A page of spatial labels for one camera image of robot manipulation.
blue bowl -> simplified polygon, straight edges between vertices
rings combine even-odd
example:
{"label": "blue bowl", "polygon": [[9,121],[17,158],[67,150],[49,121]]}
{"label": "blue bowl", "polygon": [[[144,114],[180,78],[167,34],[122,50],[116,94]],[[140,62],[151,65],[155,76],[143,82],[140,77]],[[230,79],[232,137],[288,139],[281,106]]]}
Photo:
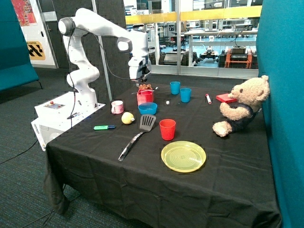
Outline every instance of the blue bowl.
{"label": "blue bowl", "polygon": [[144,114],[154,115],[157,110],[157,104],[153,102],[142,103],[138,106],[138,109],[142,115]]}

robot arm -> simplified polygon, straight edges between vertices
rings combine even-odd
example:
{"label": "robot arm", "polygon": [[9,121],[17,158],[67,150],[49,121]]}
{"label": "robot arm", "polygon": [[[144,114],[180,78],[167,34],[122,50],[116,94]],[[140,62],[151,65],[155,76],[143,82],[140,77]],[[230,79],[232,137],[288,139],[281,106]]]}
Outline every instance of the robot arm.
{"label": "robot arm", "polygon": [[148,58],[148,39],[145,31],[127,31],[84,8],[78,9],[74,17],[62,18],[58,27],[63,35],[70,62],[76,64],[79,68],[67,76],[67,81],[78,90],[82,97],[89,99],[88,102],[92,105],[97,103],[96,95],[95,91],[89,88],[88,83],[99,77],[99,71],[86,58],[81,43],[83,35],[93,33],[97,36],[118,37],[118,49],[122,53],[132,52],[133,54],[128,65],[130,67],[130,79],[136,83],[146,81],[151,73],[151,62]]}

yellow railing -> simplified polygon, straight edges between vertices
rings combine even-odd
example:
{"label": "yellow railing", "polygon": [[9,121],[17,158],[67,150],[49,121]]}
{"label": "yellow railing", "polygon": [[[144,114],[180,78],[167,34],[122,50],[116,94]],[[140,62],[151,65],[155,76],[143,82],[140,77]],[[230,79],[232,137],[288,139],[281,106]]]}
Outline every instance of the yellow railing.
{"label": "yellow railing", "polygon": [[[226,9],[209,9],[199,11],[181,12],[180,20],[208,20],[208,19],[233,19],[233,18],[255,18],[260,17],[262,6],[232,7]],[[149,15],[126,16],[127,25],[148,24],[157,22],[177,21],[176,12],[158,13]]]}

marker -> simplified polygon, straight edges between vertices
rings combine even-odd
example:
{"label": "marker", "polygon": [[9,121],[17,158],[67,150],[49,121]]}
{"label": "marker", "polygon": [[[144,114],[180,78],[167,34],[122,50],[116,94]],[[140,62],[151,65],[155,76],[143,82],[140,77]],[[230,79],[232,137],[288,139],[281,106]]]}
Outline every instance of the marker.
{"label": "marker", "polygon": [[75,116],[78,116],[78,115],[80,115],[80,113],[74,113],[73,115],[69,116],[67,119],[72,119],[72,118],[74,118]]}
{"label": "marker", "polygon": [[206,94],[205,96],[207,97],[208,104],[210,105],[212,102],[211,102],[211,100],[210,100],[209,94]]}
{"label": "marker", "polygon": [[94,130],[99,131],[99,130],[108,130],[108,129],[115,129],[115,125],[104,125],[104,126],[95,126]]}

red box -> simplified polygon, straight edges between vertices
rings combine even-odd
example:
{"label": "red box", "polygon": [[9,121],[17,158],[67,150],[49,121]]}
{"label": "red box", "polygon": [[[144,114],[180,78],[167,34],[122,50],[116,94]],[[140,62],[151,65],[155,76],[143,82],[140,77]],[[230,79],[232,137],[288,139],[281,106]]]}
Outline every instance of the red box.
{"label": "red box", "polygon": [[153,102],[154,96],[153,91],[147,89],[140,89],[137,93],[137,104],[140,105],[146,102]]}
{"label": "red box", "polygon": [[236,98],[229,98],[228,94],[217,95],[216,99],[225,103],[232,103],[238,101]]}

